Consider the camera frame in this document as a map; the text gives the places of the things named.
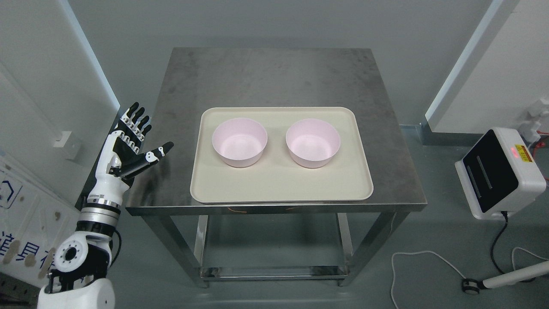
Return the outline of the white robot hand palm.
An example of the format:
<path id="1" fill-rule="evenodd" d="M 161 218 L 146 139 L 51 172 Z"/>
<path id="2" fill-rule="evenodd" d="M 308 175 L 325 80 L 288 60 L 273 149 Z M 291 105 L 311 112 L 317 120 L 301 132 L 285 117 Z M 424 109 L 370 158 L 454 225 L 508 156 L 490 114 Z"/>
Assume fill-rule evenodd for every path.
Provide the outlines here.
<path id="1" fill-rule="evenodd" d="M 114 131 L 110 133 L 95 170 L 96 183 L 90 192 L 90 200 L 104 199 L 121 201 L 124 193 L 131 187 L 132 181 L 124 181 L 111 173 L 111 169 L 124 169 L 139 159 L 141 141 L 133 131 Z"/>

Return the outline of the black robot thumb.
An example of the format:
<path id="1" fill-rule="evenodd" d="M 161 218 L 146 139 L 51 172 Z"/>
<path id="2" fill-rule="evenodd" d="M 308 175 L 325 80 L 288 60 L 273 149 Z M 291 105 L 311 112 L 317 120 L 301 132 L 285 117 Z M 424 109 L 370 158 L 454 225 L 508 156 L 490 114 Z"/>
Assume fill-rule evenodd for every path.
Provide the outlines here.
<path id="1" fill-rule="evenodd" d="M 173 142 L 167 142 L 158 148 L 148 152 L 136 154 L 135 152 L 123 151 L 118 155 L 119 163 L 111 164 L 109 174 L 122 179 L 132 179 L 143 171 L 157 164 L 174 146 Z"/>

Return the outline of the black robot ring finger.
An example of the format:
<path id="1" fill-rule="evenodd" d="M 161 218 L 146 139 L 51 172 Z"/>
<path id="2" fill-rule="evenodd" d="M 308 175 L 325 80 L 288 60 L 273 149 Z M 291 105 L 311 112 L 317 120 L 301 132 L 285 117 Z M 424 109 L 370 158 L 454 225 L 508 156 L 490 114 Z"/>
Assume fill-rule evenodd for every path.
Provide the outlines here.
<path id="1" fill-rule="evenodd" d="M 135 112 L 134 116 L 132 117 L 133 122 L 137 123 L 137 121 L 139 121 L 140 117 L 143 116 L 144 113 L 145 113 L 145 108 L 144 107 L 139 108 L 137 112 Z M 130 132 L 131 132 L 131 126 L 125 125 L 125 133 L 130 133 Z"/>

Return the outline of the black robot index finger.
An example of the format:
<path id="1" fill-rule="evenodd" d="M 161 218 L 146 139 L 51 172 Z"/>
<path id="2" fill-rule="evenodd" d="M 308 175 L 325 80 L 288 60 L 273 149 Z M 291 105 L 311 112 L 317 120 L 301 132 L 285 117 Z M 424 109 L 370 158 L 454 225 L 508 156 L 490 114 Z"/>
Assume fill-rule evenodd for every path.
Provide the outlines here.
<path id="1" fill-rule="evenodd" d="M 143 143 L 145 136 L 151 131 L 152 125 L 148 124 L 145 127 L 136 125 L 136 143 Z"/>

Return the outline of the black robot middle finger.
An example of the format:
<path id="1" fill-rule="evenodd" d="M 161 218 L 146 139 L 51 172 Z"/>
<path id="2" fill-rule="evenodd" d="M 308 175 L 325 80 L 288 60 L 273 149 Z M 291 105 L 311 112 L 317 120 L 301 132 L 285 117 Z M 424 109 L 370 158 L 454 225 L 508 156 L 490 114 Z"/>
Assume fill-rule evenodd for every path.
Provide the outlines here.
<path id="1" fill-rule="evenodd" d="M 139 119 L 139 121 L 137 121 L 137 123 L 134 123 L 133 126 L 130 126 L 130 129 L 132 131 L 132 133 L 136 136 L 136 125 L 139 125 L 139 126 L 146 126 L 149 124 L 149 121 L 150 121 L 150 117 L 147 115 L 141 119 Z"/>

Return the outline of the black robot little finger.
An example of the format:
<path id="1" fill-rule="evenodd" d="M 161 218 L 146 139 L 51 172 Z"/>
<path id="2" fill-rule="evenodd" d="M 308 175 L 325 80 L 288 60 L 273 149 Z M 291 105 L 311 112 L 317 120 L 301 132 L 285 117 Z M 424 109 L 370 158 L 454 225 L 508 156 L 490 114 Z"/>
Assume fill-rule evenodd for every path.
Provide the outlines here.
<path id="1" fill-rule="evenodd" d="M 127 126 L 133 126 L 134 122 L 132 120 L 132 117 L 134 116 L 135 112 L 137 112 L 138 109 L 139 109 L 139 103 L 135 102 L 128 109 L 126 109 L 125 112 L 122 113 L 122 116 L 120 117 L 120 122 L 124 123 Z"/>

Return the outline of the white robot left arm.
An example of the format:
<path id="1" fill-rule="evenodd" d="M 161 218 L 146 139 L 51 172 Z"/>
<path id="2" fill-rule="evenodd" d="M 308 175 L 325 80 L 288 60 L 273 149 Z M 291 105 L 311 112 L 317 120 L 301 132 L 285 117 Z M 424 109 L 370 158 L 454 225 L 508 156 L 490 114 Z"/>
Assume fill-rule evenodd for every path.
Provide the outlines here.
<path id="1" fill-rule="evenodd" d="M 110 243 L 118 234 L 124 193 L 134 178 L 157 164 L 173 148 L 167 142 L 141 153 L 151 130 L 149 116 L 132 104 L 110 130 L 96 164 L 95 184 L 86 196 L 75 232 L 57 248 L 48 283 L 39 293 L 39 309 L 113 309 L 115 293 L 107 273 L 116 256 Z"/>

